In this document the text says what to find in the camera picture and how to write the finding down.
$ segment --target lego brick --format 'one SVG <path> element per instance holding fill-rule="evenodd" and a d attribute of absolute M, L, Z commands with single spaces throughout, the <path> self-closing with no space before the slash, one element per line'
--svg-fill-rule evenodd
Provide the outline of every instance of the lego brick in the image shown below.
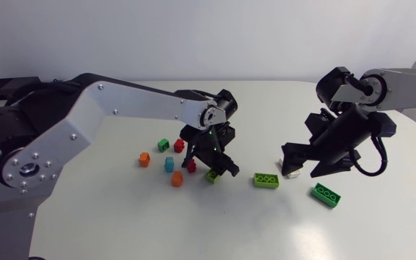
<path fill-rule="evenodd" d="M 182 172 L 175 171 L 173 177 L 171 177 L 171 185 L 173 185 L 173 187 L 181 187 L 183 180 Z"/>
<path fill-rule="evenodd" d="M 300 174 L 301 174 L 301 170 L 295 170 L 295 171 L 294 171 L 294 172 L 292 172 L 292 173 L 288 173 L 288 174 L 287 174 L 287 177 L 288 177 L 288 178 L 296 178 L 296 177 L 298 177 Z"/>
<path fill-rule="evenodd" d="M 167 139 L 162 139 L 157 145 L 160 152 L 166 152 L 166 150 L 170 149 L 170 142 Z"/>
<path fill-rule="evenodd" d="M 195 171 L 196 171 L 196 163 L 195 163 L 195 160 L 194 159 L 192 159 L 190 162 L 188 162 L 187 171 L 189 173 L 195 173 Z"/>
<path fill-rule="evenodd" d="M 279 178 L 275 174 L 255 173 L 254 185 L 256 187 L 276 189 L 279 187 Z"/>
<path fill-rule="evenodd" d="M 323 186 L 320 183 L 316 184 L 316 187 L 312 190 L 311 194 L 322 201 L 323 203 L 329 205 L 329 207 L 336 207 L 338 205 L 341 196 L 334 193 L 327 187 Z"/>
<path fill-rule="evenodd" d="M 208 173 L 205 175 L 205 178 L 210 182 L 215 184 L 219 180 L 220 175 L 217 174 L 213 169 L 209 169 Z"/>
<path fill-rule="evenodd" d="M 172 173 L 174 171 L 174 159 L 172 157 L 167 157 L 165 159 L 165 169 L 167 173 Z"/>
<path fill-rule="evenodd" d="M 139 157 L 139 164 L 142 167 L 149 167 L 150 164 L 150 155 L 148 152 L 143 152 Z"/>
<path fill-rule="evenodd" d="M 174 152 L 180 153 L 184 151 L 184 147 L 185 147 L 184 141 L 182 139 L 178 139 L 174 143 Z"/>

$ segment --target robotic arm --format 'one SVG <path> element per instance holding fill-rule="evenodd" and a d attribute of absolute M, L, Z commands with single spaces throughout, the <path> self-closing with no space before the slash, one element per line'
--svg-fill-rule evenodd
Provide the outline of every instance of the robotic arm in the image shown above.
<path fill-rule="evenodd" d="M 0 259 L 27 260 L 38 206 L 63 166 L 92 143 L 106 116 L 179 120 L 193 156 L 222 175 L 239 169 L 224 154 L 235 137 L 233 96 L 174 93 L 82 74 L 68 82 L 29 84 L 0 107 Z"/>
<path fill-rule="evenodd" d="M 282 174 L 302 168 L 306 160 L 319 161 L 311 177 L 349 171 L 352 166 L 367 176 L 384 172 L 388 157 L 381 138 L 393 136 L 396 124 L 379 111 L 416 108 L 416 69 L 372 69 L 358 80 L 346 68 L 337 67 L 318 82 L 316 91 L 335 116 L 324 108 L 309 115 L 305 124 L 312 133 L 310 144 L 282 146 Z M 375 173 L 357 162 L 355 148 L 368 137 L 381 156 Z"/>

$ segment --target dark green lego brick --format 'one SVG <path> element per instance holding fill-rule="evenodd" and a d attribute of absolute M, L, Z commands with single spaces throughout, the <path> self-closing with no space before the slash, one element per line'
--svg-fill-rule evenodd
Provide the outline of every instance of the dark green lego brick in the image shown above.
<path fill-rule="evenodd" d="M 205 175 L 205 178 L 210 182 L 215 184 L 221 175 L 217 174 L 213 169 L 209 169 L 208 173 Z"/>
<path fill-rule="evenodd" d="M 334 193 L 320 183 L 316 184 L 316 187 L 314 187 L 311 194 L 332 208 L 336 207 L 338 205 L 339 199 L 341 199 L 340 195 Z"/>
<path fill-rule="evenodd" d="M 170 149 L 170 142 L 167 139 L 162 139 L 158 142 L 158 150 L 160 152 L 165 152 L 166 150 Z"/>
<path fill-rule="evenodd" d="M 275 174 L 255 173 L 254 185 L 256 187 L 276 189 L 279 187 L 279 178 Z"/>

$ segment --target white wall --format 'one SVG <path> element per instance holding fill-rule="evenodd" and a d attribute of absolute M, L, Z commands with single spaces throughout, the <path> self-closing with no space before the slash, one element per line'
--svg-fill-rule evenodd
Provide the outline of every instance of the white wall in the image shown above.
<path fill-rule="evenodd" d="M 0 77 L 317 81 L 415 59 L 415 0 L 0 0 Z"/>

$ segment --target white table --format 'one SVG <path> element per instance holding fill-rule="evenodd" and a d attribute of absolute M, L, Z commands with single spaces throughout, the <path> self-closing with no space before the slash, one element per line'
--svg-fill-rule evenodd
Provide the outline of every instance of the white table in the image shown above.
<path fill-rule="evenodd" d="M 184 126 L 178 121 L 107 118 L 95 143 L 64 168 L 53 195 L 40 206 L 32 256 L 56 259 L 416 259 L 416 123 L 395 111 L 397 134 L 385 139 L 389 165 L 370 178 L 356 170 L 311 179 L 280 178 L 276 190 L 255 188 L 255 172 L 280 175 L 285 142 L 308 143 L 304 120 L 321 107 L 306 82 L 138 82 L 174 91 L 222 88 L 237 99 L 237 137 L 226 153 L 240 167 L 215 184 L 208 167 L 185 169 L 180 188 L 163 163 L 184 154 L 159 153 Z M 360 164 L 379 167 L 370 140 Z M 140 168 L 141 152 L 150 152 Z M 342 196 L 330 209 L 310 195 L 317 182 Z"/>

